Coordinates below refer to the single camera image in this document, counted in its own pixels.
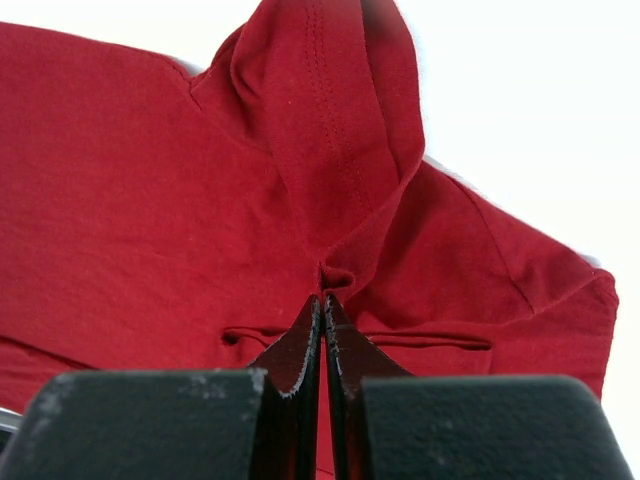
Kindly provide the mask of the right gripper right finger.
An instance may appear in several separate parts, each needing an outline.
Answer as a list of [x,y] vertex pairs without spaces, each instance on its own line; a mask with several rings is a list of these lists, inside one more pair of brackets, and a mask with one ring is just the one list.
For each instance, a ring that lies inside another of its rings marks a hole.
[[628,479],[589,388],[568,376],[411,375],[325,303],[339,479]]

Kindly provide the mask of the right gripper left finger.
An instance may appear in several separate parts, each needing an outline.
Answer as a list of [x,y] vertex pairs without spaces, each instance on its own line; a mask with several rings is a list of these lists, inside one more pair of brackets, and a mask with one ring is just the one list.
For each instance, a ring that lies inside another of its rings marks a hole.
[[63,374],[1,456],[5,479],[311,479],[321,304],[243,369]]

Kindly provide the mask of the dark red t shirt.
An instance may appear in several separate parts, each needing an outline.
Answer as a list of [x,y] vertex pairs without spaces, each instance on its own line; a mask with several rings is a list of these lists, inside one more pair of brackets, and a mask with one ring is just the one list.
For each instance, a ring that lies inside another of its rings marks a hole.
[[263,1],[190,75],[1,27],[1,456],[63,374],[243,369],[325,303],[417,377],[568,376],[601,398],[610,273],[425,162],[391,1]]

